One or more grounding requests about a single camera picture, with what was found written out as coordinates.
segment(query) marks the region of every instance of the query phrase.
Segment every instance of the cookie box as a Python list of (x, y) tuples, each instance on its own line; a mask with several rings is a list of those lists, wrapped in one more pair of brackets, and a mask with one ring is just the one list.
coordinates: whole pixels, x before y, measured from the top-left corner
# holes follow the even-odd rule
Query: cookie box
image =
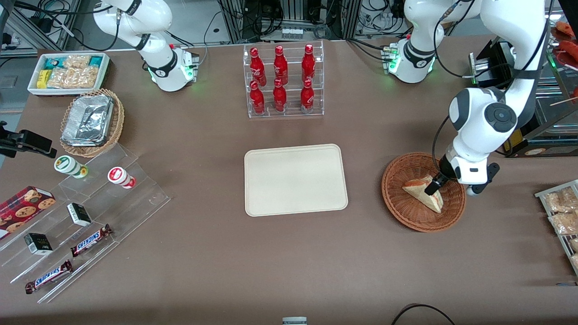
[(45, 68), (46, 60), (59, 55), (58, 53), (50, 53), (50, 54), (42, 54), (38, 58), (36, 68), (34, 68), (34, 73), (32, 73), (32, 77), (30, 78), (30, 82), (28, 83), (28, 92), (37, 96), (67, 96), (67, 95), (84, 94), (89, 91), (97, 91), (101, 88), (101, 85), (105, 80), (106, 70), (109, 65), (110, 61), (109, 56), (107, 56), (105, 53), (102, 52), (67, 52), (61, 54), (63, 57), (71, 54), (78, 56), (102, 57), (102, 61), (98, 69), (97, 79), (94, 83), (94, 86), (92, 88), (69, 88), (69, 89), (38, 88), (37, 86), (38, 78), (40, 77), (41, 71)]
[(0, 204), (0, 239), (56, 203), (52, 193), (28, 186)]

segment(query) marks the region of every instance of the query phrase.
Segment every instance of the aluminum foil container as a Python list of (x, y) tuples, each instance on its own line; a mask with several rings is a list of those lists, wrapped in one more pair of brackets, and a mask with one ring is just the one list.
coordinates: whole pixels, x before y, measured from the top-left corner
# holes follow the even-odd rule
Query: aluminum foil container
[(79, 97), (72, 104), (61, 140), (69, 146), (106, 143), (114, 100), (107, 95)]

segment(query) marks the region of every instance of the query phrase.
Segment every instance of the snickers bar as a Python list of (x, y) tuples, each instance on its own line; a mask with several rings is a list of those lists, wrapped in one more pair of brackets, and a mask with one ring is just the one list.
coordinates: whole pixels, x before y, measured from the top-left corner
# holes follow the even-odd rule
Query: snickers bar
[(106, 224), (104, 227), (100, 228), (97, 232), (92, 234), (92, 236), (83, 240), (80, 244), (76, 245), (75, 247), (72, 247), (71, 248), (72, 257), (76, 257), (76, 256), (80, 255), (82, 252), (89, 249), (94, 244), (103, 240), (104, 237), (108, 236), (111, 232), (112, 232), (112, 229), (110, 229), (109, 225)]
[(36, 279), (36, 281), (30, 281), (26, 283), (26, 294), (31, 294), (38, 290), (41, 286), (49, 283), (50, 281), (54, 281), (57, 277), (66, 274), (72, 273), (72, 263), (69, 260), (66, 260), (63, 265), (55, 268), (54, 270), (44, 274), (41, 278)]

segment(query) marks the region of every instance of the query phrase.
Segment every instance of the small black and white box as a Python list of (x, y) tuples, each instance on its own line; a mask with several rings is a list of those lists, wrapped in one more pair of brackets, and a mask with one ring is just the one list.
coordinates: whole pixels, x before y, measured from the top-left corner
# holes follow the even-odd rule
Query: small black and white box
[(52, 247), (50, 246), (46, 235), (31, 232), (24, 236), (24, 241), (32, 254), (48, 255), (52, 253)]
[(68, 208), (68, 214), (71, 216), (72, 222), (83, 227), (90, 226), (92, 220), (90, 220), (86, 209), (82, 205), (73, 202), (66, 207)]

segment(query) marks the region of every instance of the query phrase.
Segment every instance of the red cookie box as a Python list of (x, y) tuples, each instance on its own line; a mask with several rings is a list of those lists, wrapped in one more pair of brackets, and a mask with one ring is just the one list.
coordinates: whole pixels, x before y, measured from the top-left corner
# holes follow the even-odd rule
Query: red cookie box
[(28, 186), (0, 204), (0, 239), (56, 203), (52, 193)]

